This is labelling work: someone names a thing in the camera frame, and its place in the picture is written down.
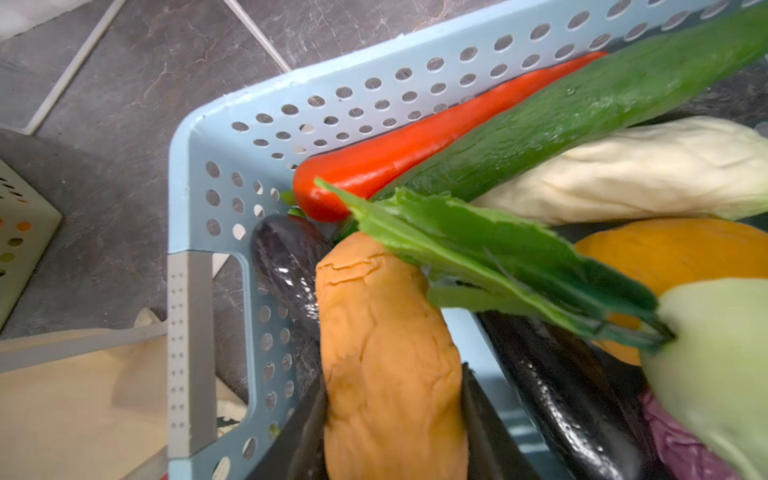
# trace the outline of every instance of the green cucumber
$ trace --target green cucumber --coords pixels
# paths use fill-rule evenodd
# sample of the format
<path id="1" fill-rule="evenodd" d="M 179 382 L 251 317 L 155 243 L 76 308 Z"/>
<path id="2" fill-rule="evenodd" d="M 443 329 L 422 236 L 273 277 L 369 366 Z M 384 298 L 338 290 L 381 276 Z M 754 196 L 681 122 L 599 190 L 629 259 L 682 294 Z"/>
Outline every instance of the green cucumber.
<path id="1" fill-rule="evenodd" d="M 768 2 L 623 48 L 555 82 L 412 168 L 395 187 L 471 201 L 548 158 L 691 99 L 768 51 Z"/>

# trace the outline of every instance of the beige basket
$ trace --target beige basket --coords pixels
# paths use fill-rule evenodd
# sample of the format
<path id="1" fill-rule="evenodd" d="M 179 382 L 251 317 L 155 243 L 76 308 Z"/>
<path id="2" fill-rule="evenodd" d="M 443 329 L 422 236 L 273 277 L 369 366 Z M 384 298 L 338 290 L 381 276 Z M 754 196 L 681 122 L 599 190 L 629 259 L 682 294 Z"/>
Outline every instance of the beige basket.
<path id="1" fill-rule="evenodd" d="M 61 214 L 0 161 L 0 328 L 60 221 Z"/>

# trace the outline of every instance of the white vegetable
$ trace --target white vegetable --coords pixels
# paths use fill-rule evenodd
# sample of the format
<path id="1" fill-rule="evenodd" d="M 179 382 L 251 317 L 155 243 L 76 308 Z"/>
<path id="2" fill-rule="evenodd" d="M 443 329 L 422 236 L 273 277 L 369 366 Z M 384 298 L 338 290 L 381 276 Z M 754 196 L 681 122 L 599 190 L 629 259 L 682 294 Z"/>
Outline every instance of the white vegetable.
<path id="1" fill-rule="evenodd" d="M 687 283 L 659 304 L 677 339 L 640 354 L 654 394 L 744 480 L 767 480 L 768 280 Z"/>
<path id="2" fill-rule="evenodd" d="M 550 225 L 768 210 L 768 139 L 692 117 L 573 148 L 472 202 Z"/>

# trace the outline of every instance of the basket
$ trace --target basket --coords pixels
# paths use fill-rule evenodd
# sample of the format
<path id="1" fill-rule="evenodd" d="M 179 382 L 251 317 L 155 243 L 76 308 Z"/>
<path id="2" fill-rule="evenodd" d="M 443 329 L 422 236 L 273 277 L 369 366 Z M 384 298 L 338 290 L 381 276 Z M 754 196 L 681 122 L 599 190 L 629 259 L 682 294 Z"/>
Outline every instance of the basket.
<path id="1" fill-rule="evenodd" d="M 60 221 L 61 214 L 0 161 L 0 329 Z"/>
<path id="2" fill-rule="evenodd" d="M 246 478 L 299 399 L 286 310 L 249 260 L 308 157 L 364 141 L 536 68 L 719 18 L 755 0 L 515 0 L 292 71 L 187 116 L 170 146 L 168 455 L 172 479 Z M 210 254 L 243 271 L 250 404 L 216 440 Z"/>

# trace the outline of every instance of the red chili pepper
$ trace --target red chili pepper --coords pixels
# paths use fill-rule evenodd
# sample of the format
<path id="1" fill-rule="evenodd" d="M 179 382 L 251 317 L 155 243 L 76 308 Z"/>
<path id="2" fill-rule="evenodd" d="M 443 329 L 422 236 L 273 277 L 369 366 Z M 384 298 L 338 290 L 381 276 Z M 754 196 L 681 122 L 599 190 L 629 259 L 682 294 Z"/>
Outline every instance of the red chili pepper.
<path id="1" fill-rule="evenodd" d="M 472 128 L 604 55 L 593 52 L 532 71 L 407 127 L 312 157 L 301 164 L 293 176 L 296 202 L 314 220 L 342 220 L 349 214 L 346 206 L 336 195 L 317 187 L 315 178 L 320 177 L 358 197 L 370 198 Z"/>

